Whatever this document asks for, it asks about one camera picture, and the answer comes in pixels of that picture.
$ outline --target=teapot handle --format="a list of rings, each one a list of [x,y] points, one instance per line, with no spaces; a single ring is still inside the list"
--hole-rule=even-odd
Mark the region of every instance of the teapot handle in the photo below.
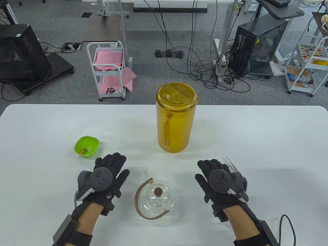
[[[140,209],[139,209],[139,207],[138,207],[138,198],[139,198],[139,194],[140,194],[142,188],[144,188],[147,184],[149,184],[149,183],[153,183],[153,182],[154,182],[154,179],[153,179],[153,178],[150,178],[150,179],[148,179],[147,181],[145,181],[144,183],[142,183],[142,184],[140,185],[140,187],[137,189],[137,192],[136,192],[136,194],[135,194],[135,196],[134,196],[134,207],[135,207],[135,210],[137,211],[137,213],[138,213],[141,217],[143,217],[143,218],[145,218],[145,219],[151,219],[151,220],[159,219],[159,218],[163,217],[165,214],[167,214],[167,213],[169,212],[169,210],[165,210],[165,211],[164,211],[163,213],[161,213],[160,215],[157,215],[157,216],[154,217],[154,218],[149,218],[149,217],[144,216],[144,215],[142,214],[142,212],[140,211]]]

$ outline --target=cart wheel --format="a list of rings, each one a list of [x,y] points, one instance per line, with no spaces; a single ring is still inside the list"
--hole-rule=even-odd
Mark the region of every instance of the cart wheel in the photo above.
[[[29,95],[31,95],[31,93],[32,93],[31,90],[28,90],[28,91],[24,92],[24,95],[29,96]]]

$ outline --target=keyboard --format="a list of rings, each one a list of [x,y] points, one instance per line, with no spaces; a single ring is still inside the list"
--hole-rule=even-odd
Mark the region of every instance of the keyboard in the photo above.
[[[276,7],[282,7],[290,3],[290,0],[266,0]]]

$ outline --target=black box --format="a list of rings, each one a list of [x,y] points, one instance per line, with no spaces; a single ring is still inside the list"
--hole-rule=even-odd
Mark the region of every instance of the black box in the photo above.
[[[0,25],[0,81],[44,81],[51,65],[29,24]]]
[[[266,14],[238,26],[228,67],[243,77],[272,61],[287,23]]]

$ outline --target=pink paper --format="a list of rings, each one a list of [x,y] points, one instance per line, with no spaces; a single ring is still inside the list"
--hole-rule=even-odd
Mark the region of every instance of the pink paper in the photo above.
[[[124,68],[122,74],[122,82],[123,86],[125,86],[129,91],[132,91],[132,80],[137,77],[130,68]],[[99,83],[100,93],[106,94],[109,93],[110,88],[113,88],[111,91],[116,91],[121,88],[120,76],[119,75],[111,75],[106,76],[105,81],[103,83]]]
[[[97,60],[95,64],[114,64],[118,67],[122,66],[123,62],[123,52],[122,51],[98,51]],[[107,66],[107,67],[96,67],[101,71],[107,70],[117,70],[116,67]]]

